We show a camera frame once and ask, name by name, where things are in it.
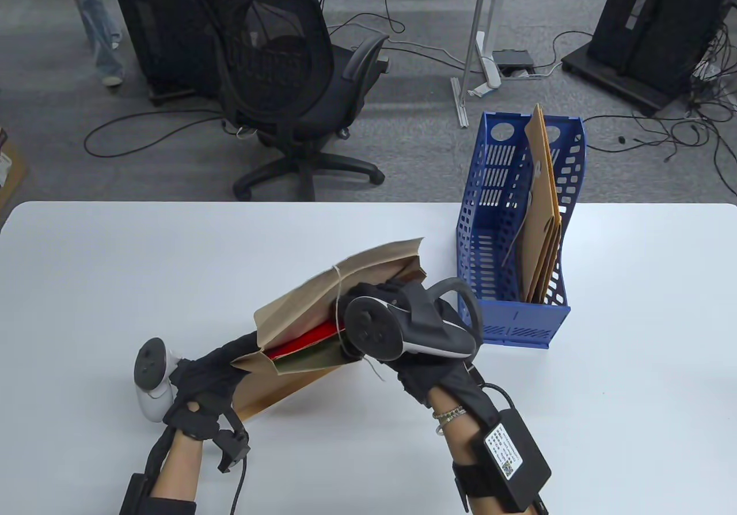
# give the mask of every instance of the controller thumbstick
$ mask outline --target controller thumbstick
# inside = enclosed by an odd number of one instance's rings
[[[369,325],[371,325],[372,321],[373,321],[373,318],[371,317],[371,314],[367,312],[366,310],[361,312],[360,315],[358,316],[358,324],[363,328],[366,328]]]

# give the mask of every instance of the white table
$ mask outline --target white table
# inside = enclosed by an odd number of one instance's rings
[[[13,515],[117,513],[160,426],[132,362],[163,336],[190,356],[324,267],[427,236],[455,272],[454,204],[30,203],[0,232],[0,497]],[[735,513],[737,210],[579,205],[563,265],[573,310],[549,351],[486,346],[553,470],[553,515]],[[366,363],[248,424],[239,513],[462,513],[429,413]],[[206,448],[198,513],[237,473]]]

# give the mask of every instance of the black computer tower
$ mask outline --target black computer tower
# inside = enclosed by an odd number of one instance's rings
[[[689,91],[729,8],[729,0],[606,0],[591,42],[563,57],[563,68],[656,112]]]
[[[140,69],[158,104],[183,94],[218,98],[207,22],[193,0],[118,0]]]

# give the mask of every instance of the hand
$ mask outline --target hand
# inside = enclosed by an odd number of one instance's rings
[[[402,293],[403,285],[401,281],[387,281],[376,286],[368,283],[359,283],[350,289],[347,294],[340,297],[339,317],[343,316],[348,304],[360,296],[376,297],[390,304],[394,304],[399,308],[409,309]],[[437,299],[435,301],[435,309],[442,319],[466,329],[468,333],[473,335],[471,329],[448,302]],[[477,346],[481,346],[479,339],[477,339]],[[444,379],[450,378],[450,376],[455,375],[455,379],[458,379],[459,377],[463,378],[465,375],[468,378],[468,382],[473,384],[462,359],[438,357],[428,354],[404,354],[402,357],[386,364],[397,371],[397,378],[404,385],[405,390],[424,405],[428,405],[427,393],[429,393],[431,388],[439,386]]]
[[[197,394],[205,392],[219,397],[228,405],[232,404],[233,393],[248,371],[235,368],[231,363],[258,349],[256,333],[253,332],[228,342],[200,359],[180,360],[169,378],[177,388],[174,406],[179,408],[194,401]]]

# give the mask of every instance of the label sticker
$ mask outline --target label sticker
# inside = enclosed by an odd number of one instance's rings
[[[498,425],[484,439],[487,443],[489,451],[492,452],[494,459],[504,473],[506,480],[512,478],[514,473],[522,466],[522,456],[516,451],[514,443],[509,438],[504,425]]]
[[[13,160],[0,152],[0,188],[5,186],[5,181],[7,180],[8,173],[10,173],[11,165],[13,165]]]

